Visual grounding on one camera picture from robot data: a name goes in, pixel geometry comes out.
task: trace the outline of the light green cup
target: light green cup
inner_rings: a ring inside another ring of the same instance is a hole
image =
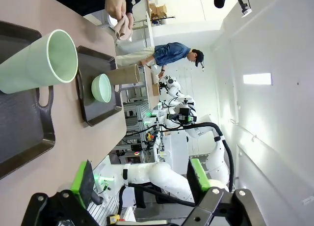
[[[94,78],[92,82],[92,94],[97,101],[109,102],[111,100],[111,84],[105,74]]]
[[[14,93],[69,83],[77,71],[73,40],[67,32],[56,29],[0,64],[0,90]]]

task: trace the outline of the bolt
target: bolt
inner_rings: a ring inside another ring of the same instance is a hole
[[[245,191],[242,191],[242,190],[241,190],[241,191],[239,192],[239,194],[240,194],[241,196],[245,196]]]
[[[216,189],[216,188],[214,188],[214,189],[212,190],[212,192],[213,192],[214,194],[219,194],[219,190]]]

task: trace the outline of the ceiling light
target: ceiling light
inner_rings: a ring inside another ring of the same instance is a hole
[[[247,85],[272,85],[271,73],[243,75],[243,82]]]

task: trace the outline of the denim shirt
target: denim shirt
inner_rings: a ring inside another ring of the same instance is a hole
[[[155,46],[153,57],[157,65],[163,66],[186,57],[190,51],[191,49],[182,43],[168,43]]]

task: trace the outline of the black tray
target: black tray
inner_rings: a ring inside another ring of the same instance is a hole
[[[83,120],[89,126],[94,126],[122,110],[121,86],[118,92],[114,90],[114,86],[111,86],[110,102],[97,101],[92,94],[92,82],[100,74],[116,69],[114,57],[83,46],[79,46],[77,51],[79,68],[76,82],[80,109]]]
[[[36,30],[0,21],[0,63],[39,38]],[[53,87],[46,106],[38,101],[39,89],[0,91],[0,179],[54,146]]]

